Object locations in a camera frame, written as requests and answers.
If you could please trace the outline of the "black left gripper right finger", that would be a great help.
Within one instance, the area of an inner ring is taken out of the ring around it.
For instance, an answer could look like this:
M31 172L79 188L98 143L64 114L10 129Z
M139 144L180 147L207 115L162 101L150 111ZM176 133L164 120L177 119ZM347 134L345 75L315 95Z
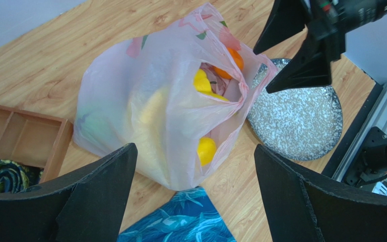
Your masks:
M254 161L273 241L387 241L387 196L330 179L261 144Z

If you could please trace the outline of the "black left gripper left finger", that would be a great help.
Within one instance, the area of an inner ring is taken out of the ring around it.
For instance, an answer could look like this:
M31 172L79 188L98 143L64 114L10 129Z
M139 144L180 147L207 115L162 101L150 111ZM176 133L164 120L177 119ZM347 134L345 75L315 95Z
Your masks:
M0 241L116 241L138 150L107 156L21 193L0 194Z

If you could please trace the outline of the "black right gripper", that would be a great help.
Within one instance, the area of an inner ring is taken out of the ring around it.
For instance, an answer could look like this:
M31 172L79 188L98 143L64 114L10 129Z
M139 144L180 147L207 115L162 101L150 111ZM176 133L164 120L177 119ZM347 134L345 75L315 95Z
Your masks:
M329 86L331 62L346 51L345 35L387 15L387 1L275 0L253 53L258 55L301 32L308 35L293 59L267 85L268 93Z

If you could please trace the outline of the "yellow fake bell pepper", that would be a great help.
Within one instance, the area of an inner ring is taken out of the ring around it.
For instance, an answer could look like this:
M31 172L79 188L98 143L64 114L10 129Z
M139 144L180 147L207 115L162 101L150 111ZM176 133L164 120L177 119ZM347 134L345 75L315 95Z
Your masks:
M202 69L198 69L198 71L196 72L196 75L193 79L193 86L200 93L203 93L205 95L208 95L223 101L227 101L227 102L229 101L227 98L213 92L211 83L207 77L207 74Z

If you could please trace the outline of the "pink translucent plastic bag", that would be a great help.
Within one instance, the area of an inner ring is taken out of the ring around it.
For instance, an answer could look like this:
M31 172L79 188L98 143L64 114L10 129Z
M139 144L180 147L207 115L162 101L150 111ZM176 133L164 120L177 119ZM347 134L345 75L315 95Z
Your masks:
M198 69L228 102L195 89ZM137 172L170 190L191 189L229 156L254 101L277 73L206 3L93 60L81 82L73 140L100 157L134 143ZM197 155L202 137L217 146L205 166Z

